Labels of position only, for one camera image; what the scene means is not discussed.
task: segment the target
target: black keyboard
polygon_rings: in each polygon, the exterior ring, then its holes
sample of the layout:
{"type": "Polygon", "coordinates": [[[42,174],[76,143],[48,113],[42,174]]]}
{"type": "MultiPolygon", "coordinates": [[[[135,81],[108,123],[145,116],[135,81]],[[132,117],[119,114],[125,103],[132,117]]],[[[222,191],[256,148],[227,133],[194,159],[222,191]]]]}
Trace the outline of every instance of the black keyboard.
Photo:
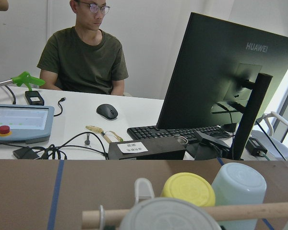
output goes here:
{"type": "Polygon", "coordinates": [[[184,136],[188,139],[189,144],[197,142],[197,138],[194,136],[194,131],[201,131],[214,138],[229,138],[230,134],[225,132],[219,126],[209,126],[202,128],[182,128],[182,129],[158,129],[156,126],[144,126],[128,128],[127,133],[133,140],[141,140],[148,138],[162,138],[170,137],[174,135],[184,136]]]}

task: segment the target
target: blue stripe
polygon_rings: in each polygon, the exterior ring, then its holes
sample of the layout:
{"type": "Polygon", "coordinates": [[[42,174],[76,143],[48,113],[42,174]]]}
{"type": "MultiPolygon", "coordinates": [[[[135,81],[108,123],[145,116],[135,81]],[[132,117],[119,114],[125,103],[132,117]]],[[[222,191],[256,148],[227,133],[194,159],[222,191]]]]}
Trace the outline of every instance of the blue stripe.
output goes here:
{"type": "Polygon", "coordinates": [[[263,222],[266,224],[266,226],[269,228],[269,230],[274,230],[274,228],[272,227],[272,225],[268,222],[267,219],[262,219],[263,222]]]}
{"type": "Polygon", "coordinates": [[[49,219],[48,219],[47,230],[53,230],[54,224],[56,222],[57,207],[58,207],[58,201],[59,201],[63,167],[64,167],[64,161],[60,160],[59,166],[58,166],[58,171],[57,171],[57,178],[56,178],[56,182],[54,184],[54,191],[53,191],[53,196],[52,196],[52,203],[51,203],[51,209],[50,209],[50,214],[49,214],[49,219]]]}
{"type": "Polygon", "coordinates": [[[222,161],[221,158],[217,157],[217,160],[219,161],[219,163],[223,166],[224,165],[224,162],[222,161]]]}

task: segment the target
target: black mouse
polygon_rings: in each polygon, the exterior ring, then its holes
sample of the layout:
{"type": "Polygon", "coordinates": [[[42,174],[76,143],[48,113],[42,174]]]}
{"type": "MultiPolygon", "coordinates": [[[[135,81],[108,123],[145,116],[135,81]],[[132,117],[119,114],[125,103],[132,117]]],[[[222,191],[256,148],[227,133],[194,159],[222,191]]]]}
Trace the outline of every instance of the black mouse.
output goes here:
{"type": "Polygon", "coordinates": [[[117,110],[110,104],[101,104],[97,107],[96,112],[108,120],[113,120],[118,116],[117,110]]]}

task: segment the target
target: man's ear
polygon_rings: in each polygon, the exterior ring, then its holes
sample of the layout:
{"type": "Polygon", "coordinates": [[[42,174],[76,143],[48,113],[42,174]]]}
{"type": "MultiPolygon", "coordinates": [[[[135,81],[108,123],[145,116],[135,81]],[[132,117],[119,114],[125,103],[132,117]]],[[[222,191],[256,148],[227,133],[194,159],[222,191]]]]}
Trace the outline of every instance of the man's ear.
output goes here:
{"type": "Polygon", "coordinates": [[[69,5],[71,6],[72,11],[74,13],[77,13],[77,6],[78,6],[77,3],[74,0],[70,0],[69,5]]]}

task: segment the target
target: green t-shirt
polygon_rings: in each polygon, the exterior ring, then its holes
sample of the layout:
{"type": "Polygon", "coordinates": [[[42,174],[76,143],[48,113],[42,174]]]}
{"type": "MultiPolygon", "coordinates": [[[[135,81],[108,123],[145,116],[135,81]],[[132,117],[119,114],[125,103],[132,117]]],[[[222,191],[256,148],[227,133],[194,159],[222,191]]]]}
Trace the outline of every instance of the green t-shirt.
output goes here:
{"type": "Polygon", "coordinates": [[[111,94],[112,80],[123,80],[128,72],[119,40],[101,32],[97,46],[83,42],[74,27],[54,33],[37,67],[57,73],[63,90],[111,94]]]}

